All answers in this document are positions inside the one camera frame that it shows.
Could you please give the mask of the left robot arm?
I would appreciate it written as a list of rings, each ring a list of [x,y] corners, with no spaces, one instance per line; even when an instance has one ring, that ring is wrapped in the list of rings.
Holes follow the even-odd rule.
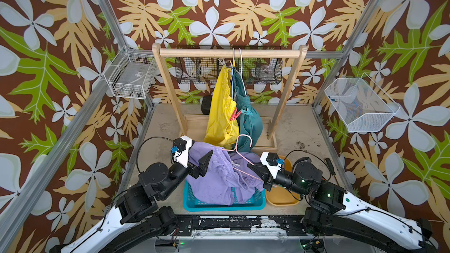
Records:
[[[50,252],[124,253],[148,238],[171,234],[178,227],[177,215],[169,206],[158,207],[157,202],[166,200],[187,176],[205,176],[212,156],[209,151],[197,165],[152,164],[97,225],[71,244],[54,246]]]

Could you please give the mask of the yellow shorts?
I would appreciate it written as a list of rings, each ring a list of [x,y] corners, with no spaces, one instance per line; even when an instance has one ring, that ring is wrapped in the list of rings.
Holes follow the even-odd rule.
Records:
[[[231,73],[232,69],[228,67],[222,67],[219,73],[204,138],[206,143],[225,149],[231,149],[239,136],[237,121],[230,120],[237,108],[236,102],[232,99]]]

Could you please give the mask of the pink clothespin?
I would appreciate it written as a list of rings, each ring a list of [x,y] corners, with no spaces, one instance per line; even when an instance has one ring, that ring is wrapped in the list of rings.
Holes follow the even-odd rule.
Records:
[[[237,108],[235,108],[234,112],[232,113],[232,116],[230,117],[230,120],[231,121],[236,120],[240,116],[241,113],[242,113],[241,110],[238,110]]]

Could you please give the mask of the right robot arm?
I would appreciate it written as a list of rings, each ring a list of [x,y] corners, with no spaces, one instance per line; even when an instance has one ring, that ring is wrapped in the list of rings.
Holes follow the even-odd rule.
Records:
[[[435,253],[432,228],[425,219],[402,218],[367,203],[323,178],[309,158],[297,160],[292,170],[284,168],[275,153],[263,153],[249,163],[270,191],[277,185],[304,198],[308,207],[301,221],[310,234],[339,235],[374,246],[386,253]]]

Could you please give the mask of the purple shorts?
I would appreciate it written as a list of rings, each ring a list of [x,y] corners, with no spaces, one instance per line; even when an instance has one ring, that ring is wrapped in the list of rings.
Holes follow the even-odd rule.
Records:
[[[260,192],[263,190],[263,182],[247,167],[250,161],[260,162],[256,153],[228,153],[222,147],[196,142],[189,151],[189,161],[198,165],[199,159],[211,150],[214,153],[205,177],[186,177],[197,199],[208,204],[230,206],[235,201],[232,188],[235,188],[238,204],[250,199],[255,189]]]

